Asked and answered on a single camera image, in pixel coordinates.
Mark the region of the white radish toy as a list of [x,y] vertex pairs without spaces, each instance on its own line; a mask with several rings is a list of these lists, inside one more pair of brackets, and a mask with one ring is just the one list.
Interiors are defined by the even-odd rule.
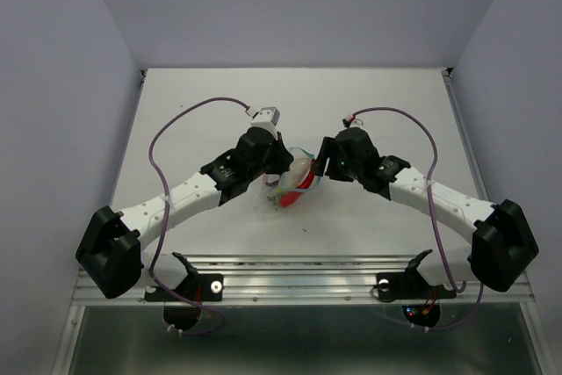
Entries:
[[306,175],[311,171],[311,164],[313,159],[310,158],[296,158],[289,170],[280,176],[279,183],[277,186],[267,186],[269,190],[268,200],[274,204],[276,208],[281,208],[278,205],[278,196],[280,192],[289,191],[291,188],[297,187],[301,184]]

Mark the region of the clear zip top bag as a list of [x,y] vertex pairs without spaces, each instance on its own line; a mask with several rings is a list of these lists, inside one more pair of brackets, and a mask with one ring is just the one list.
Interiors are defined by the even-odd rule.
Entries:
[[312,169],[316,162],[315,154],[301,147],[291,147],[288,151],[293,158],[288,171],[282,175],[262,176],[263,194],[276,209],[295,205],[321,182]]

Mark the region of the red chili pepper toy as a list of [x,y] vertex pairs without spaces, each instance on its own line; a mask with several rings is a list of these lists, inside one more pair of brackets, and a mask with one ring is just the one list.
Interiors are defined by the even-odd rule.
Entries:
[[287,208],[292,206],[302,195],[313,188],[313,184],[316,180],[315,174],[310,171],[304,181],[295,188],[291,188],[289,191],[283,191],[279,193],[278,205],[281,208]]

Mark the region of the purple onion toy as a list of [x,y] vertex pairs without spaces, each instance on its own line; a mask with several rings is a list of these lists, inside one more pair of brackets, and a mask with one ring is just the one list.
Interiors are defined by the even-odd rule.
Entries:
[[279,183],[280,176],[279,175],[265,175],[264,176],[264,184],[271,187],[277,186]]

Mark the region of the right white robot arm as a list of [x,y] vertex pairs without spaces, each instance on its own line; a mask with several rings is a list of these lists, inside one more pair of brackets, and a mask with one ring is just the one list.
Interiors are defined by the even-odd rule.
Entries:
[[370,193],[427,215],[433,227],[445,225],[465,241],[449,256],[427,249],[408,264],[398,280],[414,296],[456,281],[476,281],[507,292],[538,255],[535,237],[517,203],[508,199],[491,203],[431,181],[409,162],[380,155],[359,127],[324,138],[313,173],[357,182]]

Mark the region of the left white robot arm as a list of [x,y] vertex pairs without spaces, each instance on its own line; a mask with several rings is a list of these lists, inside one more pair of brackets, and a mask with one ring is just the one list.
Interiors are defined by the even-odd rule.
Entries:
[[107,299],[128,292],[144,275],[158,278],[175,299],[187,299],[196,279],[177,257],[155,263],[148,246],[189,218],[242,195],[262,175],[285,173],[292,161],[279,132],[251,127],[234,148],[164,195],[118,212],[108,206],[95,211],[76,260]]

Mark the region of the aluminium mounting rail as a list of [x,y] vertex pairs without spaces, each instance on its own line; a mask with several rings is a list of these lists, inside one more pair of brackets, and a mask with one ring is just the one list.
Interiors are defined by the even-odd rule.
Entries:
[[[382,272],[404,270],[413,256],[187,256],[199,273],[223,275],[223,299],[215,306],[383,305],[370,295]],[[116,299],[107,299],[84,270],[72,294],[75,306],[150,305],[150,278]],[[535,302],[523,273],[508,292],[484,290],[482,303]]]

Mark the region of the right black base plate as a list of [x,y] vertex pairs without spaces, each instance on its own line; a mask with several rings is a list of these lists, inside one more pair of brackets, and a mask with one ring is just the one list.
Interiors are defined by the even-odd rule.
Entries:
[[380,301],[390,303],[407,299],[455,299],[457,294],[442,285],[431,286],[419,274],[382,272],[376,276],[375,292]]

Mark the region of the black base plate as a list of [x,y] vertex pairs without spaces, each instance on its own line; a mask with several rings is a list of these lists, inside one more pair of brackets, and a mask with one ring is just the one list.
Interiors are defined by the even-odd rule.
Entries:
[[[220,273],[199,273],[185,278],[173,292],[191,301],[220,302],[224,288],[224,277]],[[145,291],[146,302],[168,302],[177,298],[157,286],[153,292]]]
[[375,292],[380,301],[390,303],[407,299],[455,299],[457,294],[442,285],[431,286],[419,274],[382,272],[376,276]]

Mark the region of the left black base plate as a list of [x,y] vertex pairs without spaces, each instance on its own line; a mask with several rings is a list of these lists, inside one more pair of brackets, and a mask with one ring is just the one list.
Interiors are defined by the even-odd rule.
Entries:
[[[199,273],[185,278],[173,292],[191,301],[220,302],[224,288],[224,277],[220,273]],[[153,292],[145,291],[146,302],[168,302],[177,298],[157,286]]]

